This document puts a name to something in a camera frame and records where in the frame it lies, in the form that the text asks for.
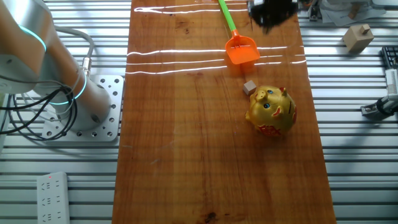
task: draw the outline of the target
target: pig ear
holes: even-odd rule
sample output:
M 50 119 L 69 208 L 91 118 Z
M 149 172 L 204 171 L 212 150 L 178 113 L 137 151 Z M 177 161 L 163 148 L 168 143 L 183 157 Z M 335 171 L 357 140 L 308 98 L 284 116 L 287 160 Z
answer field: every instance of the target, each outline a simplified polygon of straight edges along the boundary
M 284 113 L 284 110 L 281 106 L 278 106 L 276 112 L 272 115 L 273 118 L 279 118 Z
M 280 87 L 279 89 L 280 89 L 280 91 L 282 92 L 282 96 L 287 96 L 287 90 L 286 90 L 286 88 Z

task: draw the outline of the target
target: cyan light ring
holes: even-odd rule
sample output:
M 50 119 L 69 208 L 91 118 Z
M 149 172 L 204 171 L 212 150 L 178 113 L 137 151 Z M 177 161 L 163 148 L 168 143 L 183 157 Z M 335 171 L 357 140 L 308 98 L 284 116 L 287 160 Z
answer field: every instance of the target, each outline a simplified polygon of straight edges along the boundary
M 32 32 L 30 29 L 27 29 L 27 28 L 24 27 L 24 26 L 19 25 L 19 28 L 21 28 L 21 30 L 24 31 L 26 34 L 32 35 L 32 36 L 34 36 L 37 40 L 39 40 L 40 43 L 42 43 L 42 45 L 43 45 L 43 47 L 44 47 L 44 51 L 45 51 L 45 52 L 47 51 L 47 47 L 45 46 L 44 41 L 43 41 L 37 34 L 35 34 L 35 33 Z
M 86 85 L 87 85 L 87 77 L 86 77 L 86 75 L 83 75 L 84 77 L 85 77 L 85 84 L 83 85 L 83 88 L 80 90 L 80 92 L 79 92 L 79 94 L 77 94 L 75 97 L 74 97 L 74 100 L 77 100 L 77 98 L 79 98 L 79 96 L 83 93 L 83 91 L 85 90 L 85 88 L 86 88 Z M 69 101 L 65 101 L 65 102 L 63 102 L 63 103 L 51 103 L 52 105 L 65 105 L 65 104 L 67 104 L 67 103 L 69 103 Z

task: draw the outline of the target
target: golden pig figurine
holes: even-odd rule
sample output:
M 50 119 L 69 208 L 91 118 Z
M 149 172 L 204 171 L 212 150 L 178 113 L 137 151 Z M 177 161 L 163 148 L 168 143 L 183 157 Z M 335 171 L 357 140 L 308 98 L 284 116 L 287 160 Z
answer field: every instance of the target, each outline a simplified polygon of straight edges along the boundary
M 260 86 L 250 96 L 246 120 L 266 136 L 281 136 L 295 124 L 297 108 L 286 88 Z

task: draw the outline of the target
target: electrical outlet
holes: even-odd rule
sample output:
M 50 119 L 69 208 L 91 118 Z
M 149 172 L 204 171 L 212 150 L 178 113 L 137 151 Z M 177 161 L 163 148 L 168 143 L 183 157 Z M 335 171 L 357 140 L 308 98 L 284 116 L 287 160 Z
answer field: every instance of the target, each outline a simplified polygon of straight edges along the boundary
M 67 174 L 57 172 L 37 178 L 37 223 L 69 222 Z

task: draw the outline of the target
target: small wooden cube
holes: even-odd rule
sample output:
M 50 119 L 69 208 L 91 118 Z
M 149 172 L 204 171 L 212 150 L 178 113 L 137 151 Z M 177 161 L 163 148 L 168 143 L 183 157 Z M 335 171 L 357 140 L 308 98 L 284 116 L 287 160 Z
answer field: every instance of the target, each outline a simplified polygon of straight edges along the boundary
M 369 25 L 351 26 L 344 35 L 343 40 L 349 52 L 363 51 L 374 39 Z
M 247 96 L 250 96 L 251 94 L 253 94 L 256 91 L 256 84 L 254 84 L 254 82 L 252 80 L 248 81 L 247 83 L 245 83 L 243 85 L 243 91 L 245 94 L 247 94 Z

